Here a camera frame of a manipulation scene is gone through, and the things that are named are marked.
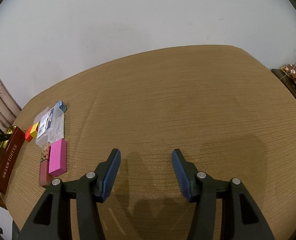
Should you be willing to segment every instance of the small pink bottle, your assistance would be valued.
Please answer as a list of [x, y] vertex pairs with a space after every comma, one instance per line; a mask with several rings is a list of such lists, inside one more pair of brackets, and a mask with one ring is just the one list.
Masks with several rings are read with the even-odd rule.
[[52, 175], [49, 174], [49, 158], [51, 144], [45, 143], [41, 150], [41, 160], [39, 167], [39, 186], [46, 188], [52, 182]]

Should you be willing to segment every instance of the yellow cube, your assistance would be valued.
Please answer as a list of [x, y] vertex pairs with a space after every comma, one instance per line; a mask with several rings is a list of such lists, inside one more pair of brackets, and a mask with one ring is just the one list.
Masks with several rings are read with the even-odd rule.
[[37, 137], [38, 125], [39, 125], [39, 122], [35, 123], [35, 124], [32, 126], [32, 128], [31, 128], [30, 135], [31, 135], [33, 138], [36, 138], [36, 137]]

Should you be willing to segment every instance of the white wall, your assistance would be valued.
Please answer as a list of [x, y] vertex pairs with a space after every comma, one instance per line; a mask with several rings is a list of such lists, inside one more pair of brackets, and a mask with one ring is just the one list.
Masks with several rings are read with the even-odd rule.
[[83, 70], [173, 46], [230, 44], [268, 68], [296, 61], [288, 0], [4, 0], [0, 77], [24, 106]]
[[0, 207], [0, 227], [3, 234], [1, 235], [4, 240], [11, 240], [12, 236], [12, 217], [9, 215], [8, 210]]

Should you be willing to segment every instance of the table surface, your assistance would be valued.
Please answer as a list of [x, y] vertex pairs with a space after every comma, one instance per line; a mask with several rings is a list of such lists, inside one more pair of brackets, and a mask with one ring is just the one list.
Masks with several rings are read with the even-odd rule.
[[[186, 239], [194, 204], [181, 196], [174, 148], [213, 178], [240, 178], [277, 240], [296, 228], [296, 100], [245, 51], [187, 46], [114, 60], [40, 93], [15, 124], [27, 129], [59, 99], [68, 106], [63, 181], [121, 151], [111, 196], [98, 205], [107, 240]], [[24, 143], [4, 197], [20, 228], [44, 191], [39, 161], [34, 140]], [[78, 239], [74, 201], [72, 233]]]

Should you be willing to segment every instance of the metal screw head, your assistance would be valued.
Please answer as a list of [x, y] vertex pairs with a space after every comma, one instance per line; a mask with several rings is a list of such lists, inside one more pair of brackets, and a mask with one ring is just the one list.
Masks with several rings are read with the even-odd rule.
[[202, 171], [197, 173], [197, 177], [200, 178], [200, 179], [204, 179], [206, 176], [207, 176], [207, 174], [205, 174]]
[[52, 181], [52, 185], [58, 185], [60, 183], [60, 179], [54, 179], [53, 181]]
[[238, 178], [233, 178], [232, 182], [236, 185], [239, 185], [241, 181]]
[[88, 172], [88, 173], [86, 174], [86, 177], [87, 177], [88, 179], [92, 179], [95, 175], [96, 175], [96, 174], [95, 174], [93, 171], [91, 171], [91, 172]]

